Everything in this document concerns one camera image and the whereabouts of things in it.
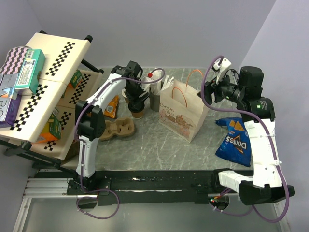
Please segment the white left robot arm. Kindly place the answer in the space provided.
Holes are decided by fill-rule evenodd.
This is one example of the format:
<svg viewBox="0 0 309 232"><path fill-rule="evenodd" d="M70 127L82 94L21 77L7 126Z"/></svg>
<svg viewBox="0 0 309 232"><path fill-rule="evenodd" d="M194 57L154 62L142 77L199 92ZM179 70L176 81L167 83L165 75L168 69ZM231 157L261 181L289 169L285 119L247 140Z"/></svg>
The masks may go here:
<svg viewBox="0 0 309 232"><path fill-rule="evenodd" d="M79 100L75 106L74 139L80 143L79 161L76 172L83 177L78 189L84 194L95 190L96 183L90 177L95 173L95 155L99 137L104 133L106 124L104 111L111 100L126 90L128 108L133 113L144 110L144 101L149 97L141 86L138 77L143 73L141 66L130 61L127 66L115 66L107 81L88 99Z"/></svg>

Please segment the cardboard cup carrier tray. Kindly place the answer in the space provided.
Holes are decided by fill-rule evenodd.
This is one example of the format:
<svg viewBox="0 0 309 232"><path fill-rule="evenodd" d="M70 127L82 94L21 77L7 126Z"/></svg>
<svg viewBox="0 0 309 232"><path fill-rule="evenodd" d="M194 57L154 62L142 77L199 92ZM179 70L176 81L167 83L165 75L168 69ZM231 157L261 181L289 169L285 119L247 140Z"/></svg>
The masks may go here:
<svg viewBox="0 0 309 232"><path fill-rule="evenodd" d="M135 133L134 121L129 117L118 118L115 121L105 120L105 126L100 141L107 141L115 136L128 137Z"/></svg>

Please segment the brown paper takeout bag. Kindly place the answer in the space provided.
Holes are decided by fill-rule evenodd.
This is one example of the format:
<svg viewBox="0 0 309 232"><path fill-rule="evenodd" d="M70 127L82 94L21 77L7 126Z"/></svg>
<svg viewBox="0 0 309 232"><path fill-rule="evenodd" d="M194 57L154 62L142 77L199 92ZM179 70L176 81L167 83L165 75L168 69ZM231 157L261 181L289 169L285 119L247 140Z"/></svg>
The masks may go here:
<svg viewBox="0 0 309 232"><path fill-rule="evenodd" d="M197 95L198 91L186 83L170 78L169 86L160 94L159 123L191 142L208 114L208 107Z"/></svg>

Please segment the paper coffee cup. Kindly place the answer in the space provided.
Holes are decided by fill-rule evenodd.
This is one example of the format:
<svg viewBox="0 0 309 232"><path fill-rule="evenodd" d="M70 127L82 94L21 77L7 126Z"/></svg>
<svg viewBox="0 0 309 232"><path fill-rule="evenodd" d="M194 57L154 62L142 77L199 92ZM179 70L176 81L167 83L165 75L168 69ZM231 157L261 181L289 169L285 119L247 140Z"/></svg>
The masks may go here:
<svg viewBox="0 0 309 232"><path fill-rule="evenodd" d="M127 98L127 96L126 96L126 90L125 89L122 89L122 96L123 96L123 98L124 98L124 100L125 100L125 102L127 103L127 104L129 104L129 99Z"/></svg>
<svg viewBox="0 0 309 232"><path fill-rule="evenodd" d="M133 104L133 103L128 104L128 109L135 119L143 118L144 108L145 108L144 102L138 103L138 104Z"/></svg>

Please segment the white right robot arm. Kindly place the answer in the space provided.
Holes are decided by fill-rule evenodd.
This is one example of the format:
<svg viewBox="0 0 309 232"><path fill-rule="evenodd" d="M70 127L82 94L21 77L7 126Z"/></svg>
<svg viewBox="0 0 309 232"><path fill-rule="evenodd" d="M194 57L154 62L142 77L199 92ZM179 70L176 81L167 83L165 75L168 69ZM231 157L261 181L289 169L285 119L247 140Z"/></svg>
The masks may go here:
<svg viewBox="0 0 309 232"><path fill-rule="evenodd" d="M235 113L241 114L249 136L253 159L253 177L232 170L220 170L211 180L215 192L229 188L237 192L245 205L277 203L289 204L294 187L288 185L281 170L275 141L275 111L269 98L262 97L264 74L260 68L244 66L237 84L225 76L227 68L210 66L215 78L201 87L198 96L207 107L226 99L236 103Z"/></svg>

